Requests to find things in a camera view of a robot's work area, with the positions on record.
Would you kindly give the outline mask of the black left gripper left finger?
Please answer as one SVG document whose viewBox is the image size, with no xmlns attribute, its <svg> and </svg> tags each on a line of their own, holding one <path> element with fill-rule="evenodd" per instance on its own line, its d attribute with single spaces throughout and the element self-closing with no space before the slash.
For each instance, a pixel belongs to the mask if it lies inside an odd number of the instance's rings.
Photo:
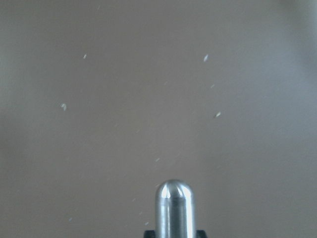
<svg viewBox="0 0 317 238">
<path fill-rule="evenodd" d="M 144 231 L 144 238 L 155 238 L 155 237 L 156 237 L 156 232 L 154 228 Z"/>
</svg>

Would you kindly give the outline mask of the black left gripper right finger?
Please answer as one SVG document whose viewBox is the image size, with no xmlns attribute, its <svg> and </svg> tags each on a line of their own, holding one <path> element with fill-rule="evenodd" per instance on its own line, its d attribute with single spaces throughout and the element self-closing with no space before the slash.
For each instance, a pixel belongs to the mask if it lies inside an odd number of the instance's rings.
<svg viewBox="0 0 317 238">
<path fill-rule="evenodd" d="M 196 229 L 196 238 L 207 238 L 206 231 L 201 229 Z"/>
</svg>

